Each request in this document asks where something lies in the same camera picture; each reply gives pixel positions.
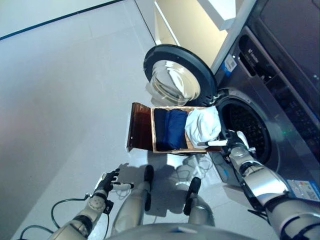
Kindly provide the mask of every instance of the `washing machine door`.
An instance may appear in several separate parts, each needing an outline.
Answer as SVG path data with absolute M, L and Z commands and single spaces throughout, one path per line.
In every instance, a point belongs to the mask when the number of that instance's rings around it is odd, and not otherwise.
M 150 82 L 149 92 L 172 106 L 210 106 L 217 84 L 210 68 L 191 51 L 160 44 L 145 55 L 143 69 Z

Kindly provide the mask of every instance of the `folded clothes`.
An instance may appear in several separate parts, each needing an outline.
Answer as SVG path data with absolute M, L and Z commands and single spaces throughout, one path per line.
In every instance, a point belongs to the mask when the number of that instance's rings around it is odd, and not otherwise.
M 189 112 L 185 132 L 194 148 L 207 148 L 208 146 L 198 144 L 215 140 L 221 132 L 221 123 L 216 107 L 211 106 Z
M 168 111 L 163 108 L 155 108 L 153 111 L 155 137 L 156 137 L 155 148 L 158 151 L 165 151 L 170 149 L 168 143 L 164 142 L 165 132 L 166 132 L 165 124 L 166 124 L 167 112 Z
M 185 138 L 187 116 L 187 112 L 179 109 L 170 111 L 163 108 L 154 109 L 156 149 L 158 151 L 188 148 Z

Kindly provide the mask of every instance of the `white floor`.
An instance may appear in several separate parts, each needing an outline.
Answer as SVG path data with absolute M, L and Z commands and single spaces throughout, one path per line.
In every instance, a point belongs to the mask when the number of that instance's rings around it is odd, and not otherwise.
M 152 164 L 151 210 L 144 223 L 187 222 L 186 183 L 202 178 L 199 194 L 218 228 L 252 238 L 276 239 L 272 228 L 230 200 L 206 156 L 127 152 L 131 103 L 151 106 L 143 72 L 154 45 L 133 0 L 125 0 L 0 41 L 0 238 L 18 239 L 28 225 L 54 230 L 51 206 L 92 192 L 100 174 L 121 164 L 121 181 L 138 184 Z M 111 192 L 110 226 L 126 192 Z M 60 224 L 83 202 L 55 211 Z M 103 216 L 89 239 L 101 239 Z M 48 234 L 30 229 L 27 239 Z

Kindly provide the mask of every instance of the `robotic hand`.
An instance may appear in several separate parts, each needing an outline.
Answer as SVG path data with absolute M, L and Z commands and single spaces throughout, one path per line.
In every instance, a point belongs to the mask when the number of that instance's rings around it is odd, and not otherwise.
M 52 234 L 49 240 L 85 240 L 96 226 L 102 213 L 109 214 L 114 203 L 108 200 L 111 190 L 128 190 L 131 183 L 116 182 L 120 169 L 103 173 L 97 182 L 93 194 L 85 208 L 71 221 Z
M 280 175 L 262 165 L 252 155 L 242 132 L 228 131 L 226 151 L 231 164 L 242 177 L 240 185 L 250 204 L 266 212 L 268 221 L 280 239 L 317 239 L 320 214 L 313 207 L 292 198 L 290 188 Z

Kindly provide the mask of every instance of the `washing machine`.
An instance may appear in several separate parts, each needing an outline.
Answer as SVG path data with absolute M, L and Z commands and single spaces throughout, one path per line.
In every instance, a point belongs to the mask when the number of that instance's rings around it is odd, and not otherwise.
M 319 42 L 319 6 L 279 2 L 257 1 L 215 75 L 195 54 L 170 44 L 148 51 L 144 72 L 153 95 L 168 105 L 215 105 L 221 138 L 225 130 L 242 131 L 256 158 L 279 173 L 298 198 L 320 202 L 319 46 L 313 42 Z M 292 20 L 302 9 L 309 18 Z M 290 38 L 301 21 L 307 21 L 303 35 Z M 297 46 L 304 48 L 288 50 Z M 228 159 L 210 155 L 222 181 L 238 186 Z

